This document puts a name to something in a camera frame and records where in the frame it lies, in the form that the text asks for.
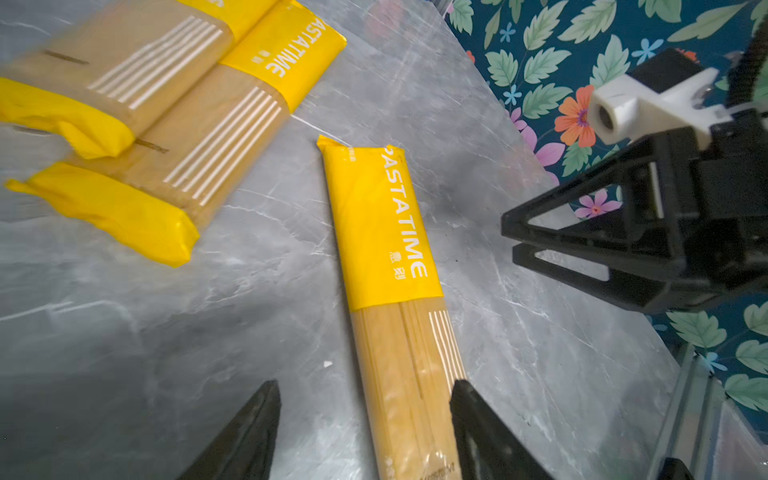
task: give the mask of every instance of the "pink flower pattern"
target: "pink flower pattern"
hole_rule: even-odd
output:
[[[536,136],[536,132],[533,130],[533,128],[530,128],[525,120],[521,120],[521,112],[522,109],[520,107],[514,109],[509,114],[509,119],[512,120],[513,124],[515,124],[515,127],[520,132],[520,135],[522,135],[523,140],[525,140],[525,143],[528,144],[528,146],[533,151],[536,148],[538,137]],[[538,163],[541,164],[542,167],[549,167],[550,165],[554,165],[560,161],[560,157],[563,156],[563,152],[565,152],[565,145],[554,142],[544,144],[541,148],[538,149],[538,151],[536,151],[535,155],[538,159]],[[547,172],[547,175],[550,177],[554,185],[560,184],[560,179],[558,179],[557,175],[549,171]]]
[[[578,199],[579,203],[584,206],[582,208],[576,209],[576,217],[597,217],[598,215],[612,212],[613,210],[620,208],[622,205],[620,201],[611,200],[610,202],[607,202],[607,199],[608,191],[604,188],[594,193],[594,200],[592,200],[592,197],[589,195],[584,195],[582,198]]]

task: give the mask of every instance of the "yellow label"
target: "yellow label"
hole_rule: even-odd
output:
[[[66,138],[83,158],[116,157],[134,143],[126,124],[89,105],[0,78],[0,121]]]
[[[235,42],[248,33],[277,0],[177,0],[226,23]]]
[[[293,0],[282,1],[221,61],[275,87],[291,112],[346,46],[346,38]]]
[[[84,168],[58,162],[9,190],[37,195],[66,217],[85,220],[138,253],[170,266],[190,260],[200,234],[183,210]]]
[[[320,137],[349,309],[442,296],[402,148]]]

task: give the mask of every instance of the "marble countertop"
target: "marble countertop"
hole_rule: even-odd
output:
[[[323,133],[406,149],[468,377],[541,463],[558,480],[639,478],[677,365],[642,315],[512,264],[500,217],[550,180],[433,5],[304,3],[349,45],[189,264],[0,191],[0,476],[175,478],[277,378],[272,478],[376,477]],[[0,60],[101,4],[1,3]],[[8,125],[0,144],[0,180],[68,151]]]

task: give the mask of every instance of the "pasta package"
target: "pasta package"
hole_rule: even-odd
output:
[[[459,480],[449,402],[466,374],[405,152],[320,137],[382,480]]]
[[[276,0],[120,0],[0,70],[0,121],[116,157]]]
[[[45,198],[146,257],[180,266],[345,45],[308,9],[282,0],[125,153],[72,155],[7,187]],[[283,70],[272,63],[284,63]]]

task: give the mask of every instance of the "white plastic part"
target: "white plastic part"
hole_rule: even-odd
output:
[[[712,141],[710,126],[733,120],[723,105],[696,108],[697,100],[718,73],[716,68],[708,68],[660,94],[629,75],[621,75],[594,91],[587,120],[605,144],[690,126],[703,150]],[[605,115],[611,125],[601,118]]]

